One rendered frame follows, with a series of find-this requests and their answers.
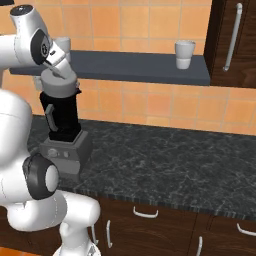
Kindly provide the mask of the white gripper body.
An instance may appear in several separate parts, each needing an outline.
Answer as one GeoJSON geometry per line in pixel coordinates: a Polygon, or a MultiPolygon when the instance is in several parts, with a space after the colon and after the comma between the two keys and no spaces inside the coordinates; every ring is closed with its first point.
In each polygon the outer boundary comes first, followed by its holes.
{"type": "Polygon", "coordinates": [[[64,53],[49,54],[45,60],[45,65],[63,79],[67,79],[72,73],[72,68],[64,53]]]}

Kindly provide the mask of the grey blender lid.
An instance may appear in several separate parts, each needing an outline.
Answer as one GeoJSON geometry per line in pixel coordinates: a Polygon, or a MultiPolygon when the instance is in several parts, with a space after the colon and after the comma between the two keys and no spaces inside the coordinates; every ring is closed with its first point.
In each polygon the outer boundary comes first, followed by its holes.
{"type": "Polygon", "coordinates": [[[53,74],[49,69],[41,73],[42,91],[53,98],[67,98],[76,92],[77,76],[74,72],[67,78],[53,74]]]}

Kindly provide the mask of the black blender jug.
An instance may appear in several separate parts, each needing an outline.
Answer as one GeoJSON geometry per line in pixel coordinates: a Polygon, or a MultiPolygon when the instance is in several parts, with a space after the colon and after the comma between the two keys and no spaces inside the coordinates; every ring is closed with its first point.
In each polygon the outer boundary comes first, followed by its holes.
{"type": "Polygon", "coordinates": [[[45,92],[40,94],[40,101],[44,110],[50,104],[53,105],[52,117],[56,129],[49,126],[49,138],[54,141],[73,142],[81,131],[78,121],[76,95],[81,90],[76,89],[75,93],[66,98],[54,98],[45,92]]]}

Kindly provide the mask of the grey blender base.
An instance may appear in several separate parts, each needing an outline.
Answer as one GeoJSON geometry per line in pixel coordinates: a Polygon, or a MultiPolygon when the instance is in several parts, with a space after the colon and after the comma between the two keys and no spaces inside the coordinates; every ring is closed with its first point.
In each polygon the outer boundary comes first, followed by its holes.
{"type": "Polygon", "coordinates": [[[73,142],[53,141],[47,138],[40,144],[40,153],[58,168],[62,178],[74,181],[90,159],[93,142],[87,131],[81,130],[73,142]]]}

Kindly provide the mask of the white cup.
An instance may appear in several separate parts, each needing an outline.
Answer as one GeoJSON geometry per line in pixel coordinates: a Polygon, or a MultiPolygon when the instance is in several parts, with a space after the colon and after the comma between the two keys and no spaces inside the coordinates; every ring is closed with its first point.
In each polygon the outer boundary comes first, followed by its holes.
{"type": "Polygon", "coordinates": [[[196,43],[191,40],[179,40],[175,43],[176,67],[188,69],[194,53],[196,43]]]}

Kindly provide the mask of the dark wood drawer front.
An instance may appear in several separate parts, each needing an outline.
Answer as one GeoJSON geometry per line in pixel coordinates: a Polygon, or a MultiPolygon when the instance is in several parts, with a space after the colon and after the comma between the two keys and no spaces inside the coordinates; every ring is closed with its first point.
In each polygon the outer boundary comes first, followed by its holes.
{"type": "Polygon", "coordinates": [[[171,209],[164,206],[152,206],[147,204],[139,204],[135,202],[114,200],[101,198],[100,204],[103,211],[103,216],[114,222],[116,220],[155,223],[162,227],[175,227],[186,230],[192,230],[196,220],[196,214],[184,210],[171,209]],[[156,210],[159,215],[155,219],[146,219],[135,216],[133,207],[136,207],[138,212],[155,214],[156,210]]]}
{"type": "Polygon", "coordinates": [[[245,234],[238,231],[237,223],[239,223],[240,227],[244,230],[256,232],[256,222],[208,214],[197,215],[194,231],[210,232],[240,238],[241,235],[245,234]]]}

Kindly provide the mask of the dark grey wall shelf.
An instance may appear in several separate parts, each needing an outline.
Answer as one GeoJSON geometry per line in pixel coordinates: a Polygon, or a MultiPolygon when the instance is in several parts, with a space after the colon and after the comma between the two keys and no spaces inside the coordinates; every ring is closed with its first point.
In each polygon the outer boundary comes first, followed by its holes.
{"type": "Polygon", "coordinates": [[[209,86],[203,56],[192,57],[188,69],[176,67],[174,54],[72,51],[71,66],[79,78],[209,86]]]}

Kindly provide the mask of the dark wood wall cupboard door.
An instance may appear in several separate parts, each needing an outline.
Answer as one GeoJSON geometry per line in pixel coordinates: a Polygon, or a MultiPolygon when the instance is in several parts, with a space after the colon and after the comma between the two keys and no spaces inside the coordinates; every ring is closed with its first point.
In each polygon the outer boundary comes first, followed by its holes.
{"type": "Polygon", "coordinates": [[[204,59],[212,86],[256,88],[256,0],[212,0],[204,59]],[[237,3],[243,12],[231,65],[224,72],[237,3]]]}

